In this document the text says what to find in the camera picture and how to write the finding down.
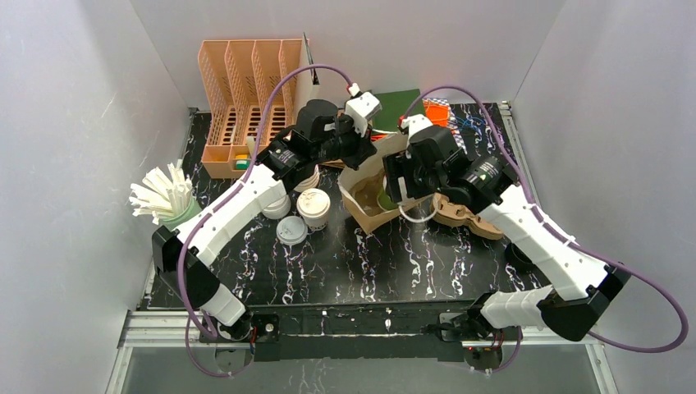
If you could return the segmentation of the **stack of paper cups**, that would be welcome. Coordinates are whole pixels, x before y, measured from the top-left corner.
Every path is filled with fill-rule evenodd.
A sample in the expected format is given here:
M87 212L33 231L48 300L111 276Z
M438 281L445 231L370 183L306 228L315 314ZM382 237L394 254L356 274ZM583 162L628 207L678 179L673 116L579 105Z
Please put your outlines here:
M301 181L295 188L294 191L302 193L305 190L316 188L320 180L320 171L318 165L314 167L314 172L311 176Z

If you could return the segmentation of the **cardboard two-cup carrier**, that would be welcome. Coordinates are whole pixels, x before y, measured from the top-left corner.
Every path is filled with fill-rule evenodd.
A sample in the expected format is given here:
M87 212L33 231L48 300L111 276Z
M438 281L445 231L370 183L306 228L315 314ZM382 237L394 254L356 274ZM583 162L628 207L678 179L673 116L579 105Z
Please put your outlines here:
M498 241L504 234L491 223L472 213L464 205L452 203L445 195L434 194L432 208L433 220L447 227L467 227L471 233L491 241Z

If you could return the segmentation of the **green paper cup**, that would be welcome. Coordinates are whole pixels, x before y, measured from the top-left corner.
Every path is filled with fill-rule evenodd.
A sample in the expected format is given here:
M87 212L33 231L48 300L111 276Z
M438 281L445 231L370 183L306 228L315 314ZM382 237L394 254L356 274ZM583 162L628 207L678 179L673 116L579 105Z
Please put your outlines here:
M398 209L398 204L394 203L390 198L389 194L386 192L385 188L382 188L377 194L377 203L380 209L383 211L392 211Z

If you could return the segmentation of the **tan paper bag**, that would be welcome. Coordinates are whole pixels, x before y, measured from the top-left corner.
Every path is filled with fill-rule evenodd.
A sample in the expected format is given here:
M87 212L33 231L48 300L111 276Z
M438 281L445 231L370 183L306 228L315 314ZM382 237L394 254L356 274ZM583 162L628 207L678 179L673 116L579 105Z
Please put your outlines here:
M346 167L338 177L344 207L365 233L372 233L401 215L395 204L387 202L382 158L403 151L406 142L407 137L398 133L373 142L377 152L358 170Z

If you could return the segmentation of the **single white lid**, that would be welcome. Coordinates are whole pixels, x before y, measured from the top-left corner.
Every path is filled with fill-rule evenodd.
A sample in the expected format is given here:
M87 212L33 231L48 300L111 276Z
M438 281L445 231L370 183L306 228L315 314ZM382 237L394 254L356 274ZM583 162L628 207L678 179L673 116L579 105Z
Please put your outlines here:
M323 216L329 209L331 200L324 190L308 189L300 193L296 207L304 216L317 218Z

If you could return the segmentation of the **single paper cup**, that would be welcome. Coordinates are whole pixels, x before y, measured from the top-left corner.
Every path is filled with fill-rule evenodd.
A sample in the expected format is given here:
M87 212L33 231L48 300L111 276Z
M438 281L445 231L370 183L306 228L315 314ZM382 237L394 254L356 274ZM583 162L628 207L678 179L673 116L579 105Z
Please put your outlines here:
M322 230L328 221L331 200L328 194L317 188L310 188L300 193L296 208L306 225L314 230Z

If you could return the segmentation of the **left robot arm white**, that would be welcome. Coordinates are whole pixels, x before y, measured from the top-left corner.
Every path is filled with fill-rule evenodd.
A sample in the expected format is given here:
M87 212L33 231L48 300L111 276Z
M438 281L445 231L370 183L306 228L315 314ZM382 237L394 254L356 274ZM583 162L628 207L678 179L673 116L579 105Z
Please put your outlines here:
M382 105L369 93L348 100L340 110L324 99L309 100L296 122L278 131L253 166L228 190L174 229L152 236L155 272L184 301L207 314L206 333L243 338L252 313L209 269L225 246L263 209L314 174L320 163L341 160L358 169L377 149L370 120Z

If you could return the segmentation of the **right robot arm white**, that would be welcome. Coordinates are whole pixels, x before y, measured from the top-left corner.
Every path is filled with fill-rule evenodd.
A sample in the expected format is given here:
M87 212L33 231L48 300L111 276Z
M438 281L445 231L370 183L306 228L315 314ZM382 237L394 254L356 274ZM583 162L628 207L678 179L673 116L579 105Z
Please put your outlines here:
M549 281L531 291L481 295L461 319L479 335L508 327L550 328L569 341L591 330L630 280L629 273L580 253L547 229L510 163L495 155L470 160L446 127L431 125L407 135L405 150L383 158L386 191L400 203L434 193L464 205L500 230Z

